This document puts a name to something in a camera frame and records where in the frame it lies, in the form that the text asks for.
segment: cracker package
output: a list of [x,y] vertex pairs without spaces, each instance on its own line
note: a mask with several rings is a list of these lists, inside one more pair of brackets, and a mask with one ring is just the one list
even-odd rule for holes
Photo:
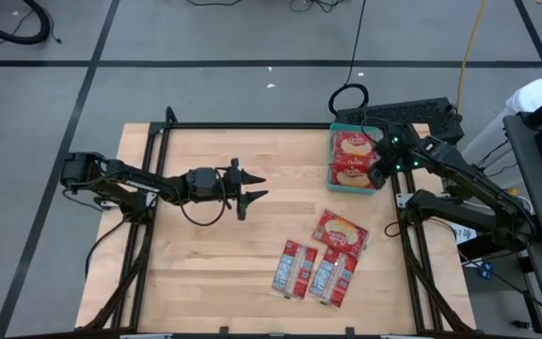
[[325,305],[341,307],[355,267],[357,259],[328,247],[309,292]]
[[367,246],[369,232],[326,210],[312,237],[358,259]]
[[275,273],[273,289],[286,298],[303,299],[316,256],[317,249],[288,240]]
[[375,161],[374,145],[361,132],[337,131],[332,138],[329,181],[339,186],[374,188],[367,171]]
[[367,166],[331,164],[329,165],[329,181],[333,185],[374,188],[374,184],[367,174],[367,169]]
[[374,145],[361,132],[336,131],[332,156],[375,157]]

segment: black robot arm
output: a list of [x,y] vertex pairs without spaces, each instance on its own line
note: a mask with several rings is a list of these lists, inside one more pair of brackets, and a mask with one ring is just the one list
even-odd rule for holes
[[[127,220],[136,223],[148,221],[145,212],[155,196],[178,206],[188,202],[218,201],[230,209],[229,201],[236,200],[238,219],[244,220],[248,205],[267,191],[243,194],[242,185],[262,183],[265,179],[238,167],[238,159],[234,158],[226,168],[191,169],[183,175],[165,178],[120,160],[106,159],[98,153],[69,153],[60,183],[72,194],[79,190],[94,192],[94,201],[99,205],[115,203]],[[122,185],[137,190],[129,191]]]
[[[481,169],[469,165],[454,146],[435,137],[419,138],[411,125],[388,126],[385,135],[375,145],[381,158],[370,169],[375,184],[383,185],[384,178],[396,171],[419,168],[456,184],[451,197],[418,190],[402,212],[409,223],[419,225],[431,217],[444,218],[487,234],[495,244],[512,251],[526,249],[535,238],[536,228],[522,201],[495,185]],[[470,196],[493,213],[463,205]]]

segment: teal container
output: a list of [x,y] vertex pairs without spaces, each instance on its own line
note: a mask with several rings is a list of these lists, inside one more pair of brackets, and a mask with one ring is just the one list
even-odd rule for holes
[[[363,126],[365,133],[372,136],[375,140],[380,140],[383,137],[382,131],[379,128],[372,126]],[[329,125],[329,152],[327,153],[328,163],[331,161],[331,151],[333,146],[333,135],[336,131],[347,131],[347,132],[360,132],[360,125],[352,125],[346,123],[337,123],[334,122]],[[352,186],[340,186],[334,185],[331,183],[331,170],[327,166],[327,178],[326,178],[326,187],[331,191],[346,192],[346,193],[357,193],[357,194],[374,194],[375,189],[373,188],[361,188],[361,187],[352,187]]]

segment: black keyboard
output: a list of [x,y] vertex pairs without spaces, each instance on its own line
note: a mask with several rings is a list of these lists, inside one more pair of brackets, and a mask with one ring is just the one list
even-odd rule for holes
[[449,106],[447,98],[437,98],[344,109],[337,112],[335,122],[359,124],[365,117],[378,117],[397,123],[427,123],[432,136],[455,144],[464,134]]

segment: wooden tabletop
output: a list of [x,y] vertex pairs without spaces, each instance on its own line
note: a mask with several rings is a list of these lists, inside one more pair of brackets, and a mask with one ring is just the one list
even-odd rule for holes
[[[139,167],[147,131],[148,124],[125,125],[118,159]],[[242,168],[267,179],[245,189],[269,193],[250,205],[246,221],[238,221],[233,209],[207,228],[191,224],[176,206],[158,204],[139,331],[202,333],[229,326],[234,333],[338,334],[345,327],[354,327],[357,334],[414,333],[401,241],[383,232],[396,220],[391,186],[371,196],[327,191],[327,148],[324,130],[172,130],[165,176],[228,166],[238,157]],[[440,179],[425,169],[414,171],[414,177],[417,188],[441,191]],[[190,203],[185,208],[194,219],[207,221],[220,205]],[[318,249],[313,270],[319,266],[327,246],[311,234],[325,209],[371,234],[340,309],[310,296],[284,299],[271,288],[287,239]],[[119,211],[105,212],[98,236],[120,219]],[[433,221],[425,225],[436,286],[474,327],[453,234]],[[77,326],[89,322],[117,286],[128,229],[124,226],[96,249]],[[127,295],[125,324],[132,297],[133,290]],[[431,328],[427,303],[424,315]]]

